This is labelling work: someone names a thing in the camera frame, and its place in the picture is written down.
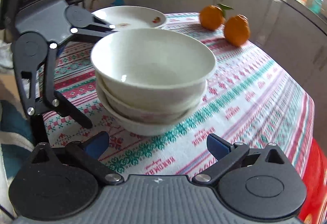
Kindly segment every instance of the white bowl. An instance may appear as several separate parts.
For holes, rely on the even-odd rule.
[[[156,136],[162,135],[172,128],[174,128],[177,124],[182,122],[183,120],[190,117],[199,107],[200,103],[195,106],[194,108],[189,109],[183,116],[175,120],[173,123],[170,124],[152,124],[152,123],[139,123],[130,119],[127,119],[118,113],[116,113],[112,107],[109,105],[106,96],[102,89],[96,85],[96,92],[98,94],[98,98],[100,102],[103,104],[104,108],[108,110],[108,112],[115,118],[116,122],[124,127],[127,131],[143,135],[143,136]]]
[[[133,108],[125,104],[124,102],[120,101],[119,99],[115,98],[107,90],[106,86],[103,83],[101,75],[95,73],[95,76],[96,76],[97,84],[105,93],[105,96],[107,97],[109,105],[112,107],[112,109],[118,114],[122,115],[123,117],[142,123],[158,123],[158,124],[171,123],[175,121],[177,118],[183,116],[188,109],[197,106],[201,102],[202,97],[207,92],[207,84],[206,84],[201,97],[199,97],[197,100],[194,100],[193,103],[189,105],[189,108],[187,110],[179,110],[178,112],[153,112],[153,111]]]
[[[139,6],[114,6],[93,14],[116,26],[116,31],[136,28],[161,28],[167,23],[166,16],[157,10]]]
[[[202,95],[216,58],[192,37],[141,28],[100,39],[91,62],[120,101],[139,109],[177,112]]]

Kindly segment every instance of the orange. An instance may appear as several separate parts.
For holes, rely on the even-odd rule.
[[[236,15],[225,23],[224,36],[236,47],[240,47],[250,38],[250,28],[244,15]]]
[[[217,6],[210,5],[202,9],[199,19],[205,29],[215,31],[224,21],[223,11]]]

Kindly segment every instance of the table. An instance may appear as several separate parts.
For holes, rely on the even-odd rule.
[[[69,116],[44,115],[53,147],[85,141],[100,131],[110,147],[100,161],[125,178],[129,174],[198,174],[216,162],[206,148],[215,133],[234,143],[263,148],[276,142],[302,176],[312,142],[314,103],[310,96],[264,51],[251,42],[236,48],[226,42],[223,26],[201,27],[198,13],[167,14],[165,29],[200,40],[217,57],[200,109],[173,130],[142,137],[124,130],[104,109],[95,92],[92,44],[73,43],[60,56],[55,88],[86,114],[94,127],[84,129]]]

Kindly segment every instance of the bowl rim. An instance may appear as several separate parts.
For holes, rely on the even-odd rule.
[[[136,28],[136,29],[130,29],[130,30],[124,30],[124,31],[118,31],[118,33],[126,33],[126,32],[130,32],[130,31],[133,31],[133,30],[148,30],[148,31],[151,31],[152,29],[154,28]],[[166,29],[158,29],[158,31],[166,31],[168,33],[177,33],[179,35],[182,35],[182,36],[186,36],[186,37],[189,37],[191,38],[192,40],[195,40],[197,42],[199,42],[201,45],[203,45],[204,47],[207,48],[206,51],[210,51],[211,53],[211,57],[213,58],[213,61],[214,61],[214,66],[213,68],[211,69],[210,72],[208,72],[205,76],[197,79],[197,80],[193,80],[193,81],[189,81],[189,82],[186,82],[186,83],[181,83],[181,84],[171,84],[171,85],[150,85],[150,84],[135,84],[135,83],[126,83],[126,82],[121,82],[117,79],[114,79],[113,77],[110,77],[104,73],[102,73],[98,68],[97,66],[94,64],[93,60],[92,60],[92,55],[93,55],[93,52],[94,52],[94,48],[96,46],[96,44],[98,44],[101,40],[105,39],[106,37],[112,37],[112,35],[114,35],[115,33],[117,32],[114,32],[112,34],[109,34],[105,37],[103,37],[102,39],[100,39],[97,43],[95,43],[95,45],[93,46],[92,48],[92,51],[90,53],[90,60],[91,60],[91,63],[94,67],[94,69],[100,74],[102,75],[104,78],[110,80],[110,81],[113,81],[113,82],[116,82],[116,83],[119,83],[123,86],[126,86],[126,87],[136,87],[136,88],[139,88],[139,89],[147,89],[147,90],[173,90],[173,89],[181,89],[181,88],[186,88],[186,87],[191,87],[193,85],[196,85],[198,83],[201,83],[203,82],[204,80],[207,80],[209,78],[212,77],[212,75],[214,74],[214,72],[216,71],[216,67],[217,67],[217,58],[215,56],[215,54],[212,52],[211,49],[209,49],[205,44],[203,44],[200,40],[197,40],[191,36],[188,36],[188,35],[185,35],[185,34],[182,34],[182,33],[179,33],[179,32],[176,32],[176,31],[172,31],[172,30],[166,30]]]
[[[150,128],[150,127],[159,128],[159,127],[169,127],[169,126],[177,125],[178,123],[180,123],[180,122],[184,121],[185,119],[187,119],[188,117],[192,116],[192,114],[194,114],[197,111],[197,109],[199,108],[199,106],[201,104],[201,102],[199,102],[196,106],[194,106],[193,108],[190,108],[189,110],[187,110],[182,116],[180,116],[179,118],[177,118],[176,120],[174,120],[171,123],[165,123],[165,124],[141,123],[141,122],[137,122],[137,121],[134,121],[134,120],[127,119],[127,118],[121,116],[120,114],[118,114],[117,112],[115,112],[113,110],[113,108],[110,106],[110,104],[109,104],[109,102],[108,102],[108,100],[107,100],[107,98],[105,96],[105,93],[99,87],[98,84],[95,85],[95,90],[96,90],[97,96],[98,96],[100,102],[102,103],[103,107],[106,110],[108,110],[109,113],[112,114],[114,117],[119,118],[120,121],[124,121],[124,122],[127,122],[129,124],[143,126],[143,127],[147,127],[147,128]]]
[[[139,109],[139,108],[135,108],[135,107],[132,107],[128,104],[126,104],[125,102],[121,101],[120,99],[116,98],[114,95],[112,95],[108,90],[107,88],[105,87],[105,84],[102,80],[102,77],[101,75],[98,73],[98,72],[95,72],[95,78],[96,78],[96,83],[97,85],[99,85],[99,87],[101,88],[101,90],[103,91],[103,93],[106,95],[106,96],[109,96],[111,99],[113,99],[116,103],[120,104],[120,105],[123,105],[124,107],[128,108],[128,109],[131,109],[131,110],[137,110],[139,111],[141,114],[177,114],[177,113],[185,113],[189,108],[187,109],[184,109],[184,110],[179,110],[179,111],[149,111],[149,110],[146,110],[146,109]],[[199,98],[197,100],[194,100],[194,101],[198,101],[199,99],[201,99],[205,93],[207,92],[207,88],[208,88],[208,81],[205,80],[205,87],[203,89],[203,92],[201,94],[201,96],[199,96]]]
[[[111,7],[101,8],[101,9],[98,9],[98,10],[96,10],[96,11],[100,11],[100,10],[104,10],[104,9],[108,9],[108,8],[117,8],[117,7],[125,7],[125,8],[144,8],[144,9],[149,9],[149,10],[156,11],[157,13],[161,14],[161,15],[165,18],[165,20],[164,20],[164,22],[163,22],[161,25],[156,26],[156,27],[153,27],[153,28],[161,28],[161,27],[165,26],[165,25],[167,24],[167,22],[168,22],[168,18],[165,16],[164,13],[162,13],[162,12],[156,10],[156,9],[152,9],[152,8],[148,8],[148,7],[142,7],[142,6],[134,6],[134,5],[111,6]]]

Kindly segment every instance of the gray gripper base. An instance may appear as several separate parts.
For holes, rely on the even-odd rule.
[[[14,224],[259,224],[228,211],[209,187],[186,176],[130,175],[118,186],[106,186],[98,199],[73,217],[36,221],[18,217]],[[280,224],[301,224],[297,218]]]

